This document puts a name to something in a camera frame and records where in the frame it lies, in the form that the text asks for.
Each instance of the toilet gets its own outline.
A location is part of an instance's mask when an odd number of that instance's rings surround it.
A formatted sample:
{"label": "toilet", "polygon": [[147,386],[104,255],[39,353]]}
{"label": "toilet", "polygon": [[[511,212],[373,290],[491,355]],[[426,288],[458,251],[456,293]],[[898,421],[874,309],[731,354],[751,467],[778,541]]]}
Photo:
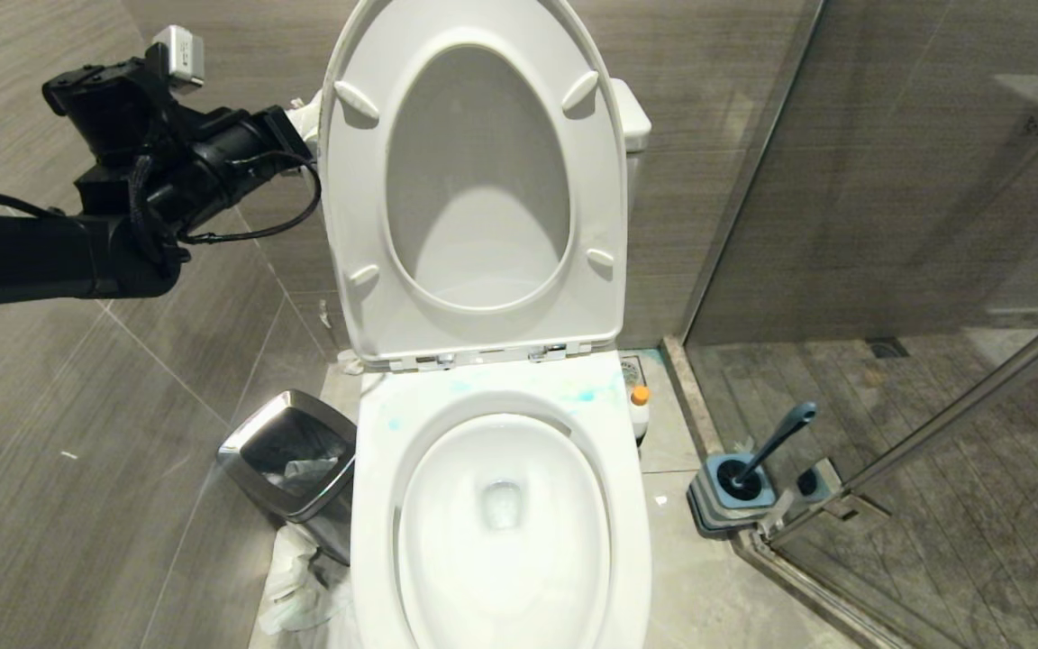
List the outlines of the toilet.
{"label": "toilet", "polygon": [[361,0],[321,102],[363,646],[643,649],[613,342],[651,123],[562,0]]}

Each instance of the stainless steel trash can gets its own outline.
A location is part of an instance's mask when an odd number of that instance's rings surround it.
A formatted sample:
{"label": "stainless steel trash can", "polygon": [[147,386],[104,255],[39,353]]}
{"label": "stainless steel trash can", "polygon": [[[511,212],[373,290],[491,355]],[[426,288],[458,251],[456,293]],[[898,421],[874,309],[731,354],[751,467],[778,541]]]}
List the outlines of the stainless steel trash can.
{"label": "stainless steel trash can", "polygon": [[350,566],[355,425],[342,412],[284,391],[231,433],[218,463],[252,501],[304,526],[323,553]]}

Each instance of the shower floor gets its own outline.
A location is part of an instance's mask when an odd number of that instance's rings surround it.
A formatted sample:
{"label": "shower floor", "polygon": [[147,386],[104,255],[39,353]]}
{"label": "shower floor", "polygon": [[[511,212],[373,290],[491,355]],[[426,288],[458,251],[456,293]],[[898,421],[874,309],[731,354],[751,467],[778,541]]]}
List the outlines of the shower floor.
{"label": "shower floor", "polygon": [[[796,402],[819,404],[768,461],[784,486],[821,457],[848,480],[1034,334],[906,337],[902,358],[876,358],[864,341],[687,354],[727,452],[762,443]],[[782,551],[922,646],[1038,646],[1038,378],[868,497],[891,517],[823,514]]]}

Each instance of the black robotic arm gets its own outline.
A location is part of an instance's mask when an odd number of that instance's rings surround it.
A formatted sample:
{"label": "black robotic arm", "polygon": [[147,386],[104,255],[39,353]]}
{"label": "black robotic arm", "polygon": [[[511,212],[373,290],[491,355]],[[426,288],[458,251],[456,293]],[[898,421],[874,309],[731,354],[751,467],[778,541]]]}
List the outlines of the black robotic arm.
{"label": "black robotic arm", "polygon": [[[156,43],[143,58],[84,65],[43,85],[46,103],[72,120],[95,164],[75,181],[78,216],[0,194],[0,206],[21,213],[0,215],[0,304],[161,296],[190,260],[182,243],[275,235],[313,213],[322,186],[284,111],[190,110],[170,93],[169,55]],[[299,216],[256,233],[193,234],[300,166],[315,193]]]}

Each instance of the toilet bowl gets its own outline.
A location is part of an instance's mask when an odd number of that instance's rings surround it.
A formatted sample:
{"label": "toilet bowl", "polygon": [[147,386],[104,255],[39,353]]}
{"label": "toilet bowl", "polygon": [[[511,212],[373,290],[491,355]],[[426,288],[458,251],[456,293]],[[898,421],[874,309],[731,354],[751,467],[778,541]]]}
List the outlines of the toilet bowl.
{"label": "toilet bowl", "polygon": [[361,0],[318,171],[366,374],[363,646],[641,649],[651,539],[618,353],[650,121],[562,0]]}

